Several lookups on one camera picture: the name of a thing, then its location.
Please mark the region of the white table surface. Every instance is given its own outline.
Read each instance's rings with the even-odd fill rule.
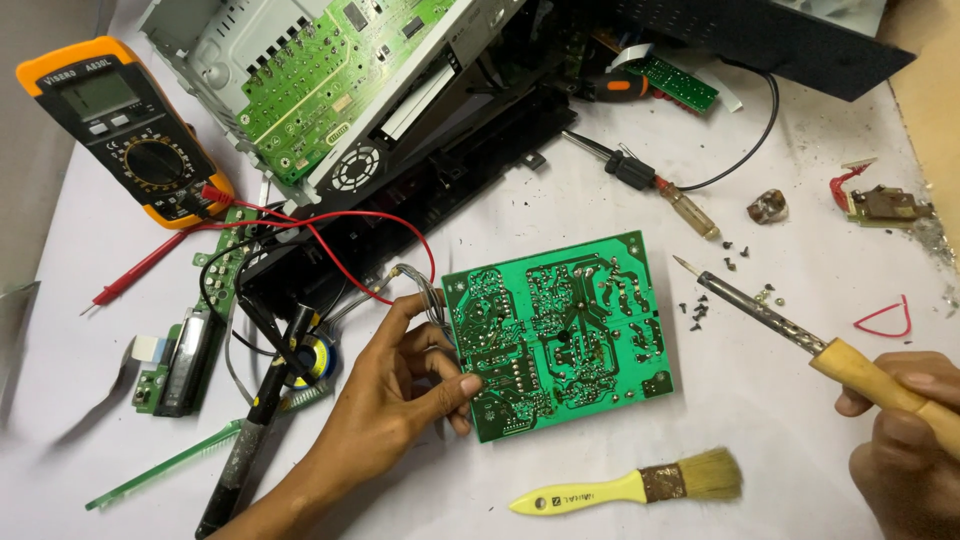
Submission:
[[[154,70],[240,193],[255,200],[259,174],[134,34],[146,4],[121,1],[111,33]],[[609,146],[625,142],[678,184],[699,182],[749,149],[769,114],[768,89],[759,77],[726,67],[715,72],[745,110],[730,114],[715,107],[701,120],[652,99],[578,103],[574,129]],[[786,299],[784,315],[823,338],[843,336],[867,356],[896,350],[960,356],[951,337],[960,317],[947,319],[941,298],[957,283],[953,273],[906,233],[848,223],[830,197],[828,180],[841,174],[839,164],[869,156],[880,160],[849,188],[887,184],[922,194],[921,172],[889,87],[853,104],[784,80],[780,88],[780,118],[765,146],[734,175],[691,197],[724,239],[737,249],[750,246],[749,258],[724,251],[719,241],[705,242],[656,193],[617,182],[592,155],[562,139],[540,149],[548,160],[542,169],[507,172],[428,236],[438,272],[447,273],[643,230],[676,393],[490,444],[474,436],[458,440],[449,428],[430,430],[391,474],[344,501],[318,530],[345,538],[879,538],[847,472],[848,455],[869,438],[874,414],[836,414],[839,385],[806,367],[804,351],[735,308],[711,302],[697,332],[688,331],[690,315],[677,308],[679,302],[695,306],[702,288],[672,254],[748,292],[772,283],[775,296]],[[761,227],[744,208],[769,187],[783,190],[790,218]],[[169,236],[86,150],[76,150],[40,264],[42,286],[9,429],[0,433],[4,538],[193,537],[226,448],[106,511],[86,512],[84,504],[246,415],[222,361],[199,415],[140,415],[127,398],[86,437],[53,446],[103,397],[130,339],[165,335],[196,302],[198,270],[191,258],[209,252],[216,233],[190,237],[120,300],[77,316],[103,285]],[[735,274],[723,268],[723,257],[733,257]],[[420,249],[400,259],[426,270]],[[409,283],[397,285],[388,293],[412,291]],[[888,339],[852,327],[901,293],[914,323],[908,337]],[[347,368],[384,313],[384,306],[369,302],[347,319],[341,349]],[[891,311],[875,324],[897,331],[902,314]],[[905,339],[913,343],[904,345]],[[233,351],[241,377],[255,388],[249,355],[237,344]],[[336,385],[345,380],[340,374]],[[256,497],[302,457],[332,404],[305,410],[282,439],[275,437],[276,455]],[[730,447],[743,469],[744,496],[736,503],[608,503],[552,519],[507,509],[516,496],[546,484],[613,479],[717,445]]]

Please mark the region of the green circuit board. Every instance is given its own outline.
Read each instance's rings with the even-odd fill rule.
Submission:
[[[480,442],[673,392],[640,231],[443,277]]]
[[[232,206],[227,210],[227,219],[224,221],[226,223],[236,223],[238,221],[249,221],[256,219],[257,212],[255,209],[248,209],[244,207]],[[204,266],[206,262],[215,254],[218,254],[224,251],[226,248],[233,246],[241,241],[242,233],[238,228],[229,228],[223,229],[220,231],[220,239],[217,242],[217,249],[214,250],[212,254],[198,253],[193,256],[194,266]],[[233,253],[227,254],[224,258],[227,260],[221,260],[218,264],[213,264],[210,266],[209,271],[204,278],[204,288],[206,289],[206,294],[210,296],[210,302],[213,304],[213,308],[220,313],[220,315],[227,320],[230,312],[230,305],[233,301],[233,276],[236,274],[237,269],[240,267],[240,263],[243,261],[244,255],[247,253],[246,250],[240,249],[234,251]],[[196,309],[201,311],[207,311],[208,307],[206,302],[204,302],[203,297],[197,300]],[[203,361],[207,362],[207,365],[204,368],[203,380],[200,383],[200,391],[197,394],[197,398],[194,400],[194,412],[200,410],[200,405],[204,402],[204,394],[206,390],[207,383],[209,381],[210,374],[212,373],[212,366],[216,362],[217,355],[220,351],[220,342],[223,340],[223,325],[221,325],[216,319],[216,317],[210,318],[210,323],[215,324],[216,329],[211,339],[211,344],[208,349],[208,353]],[[180,336],[180,329],[182,327],[181,323],[177,323],[172,326],[167,332],[166,347],[171,349],[167,353],[172,353],[173,347],[177,344],[177,339]],[[140,372],[140,377],[137,379],[136,388],[133,391],[133,400],[132,404],[136,407],[136,411],[143,414],[153,414],[156,409],[157,401],[160,398],[161,389],[163,384],[166,382],[167,375],[169,371],[169,366],[164,363],[159,363],[156,369],[153,370],[143,370]]]
[[[238,125],[284,184],[333,149],[455,0],[334,0],[252,65]]]
[[[646,75],[653,87],[663,90],[700,114],[707,112],[720,93],[713,86],[654,56],[631,63],[625,69],[634,75]]]

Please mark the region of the wooden handle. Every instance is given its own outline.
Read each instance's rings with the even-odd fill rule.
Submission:
[[[510,503],[510,509],[530,516],[555,516],[609,501],[646,503],[640,471],[633,470],[607,482],[565,483],[535,489]]]
[[[876,367],[839,337],[810,360],[813,369],[846,384],[880,408],[900,408],[920,416],[933,428],[944,450],[960,459],[960,415],[919,396]]]

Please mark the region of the orange multimeter case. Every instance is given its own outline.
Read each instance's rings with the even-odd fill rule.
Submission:
[[[233,187],[122,41],[64,47],[21,63],[16,78],[163,227],[196,225],[228,206],[202,196],[205,184],[230,195]]]

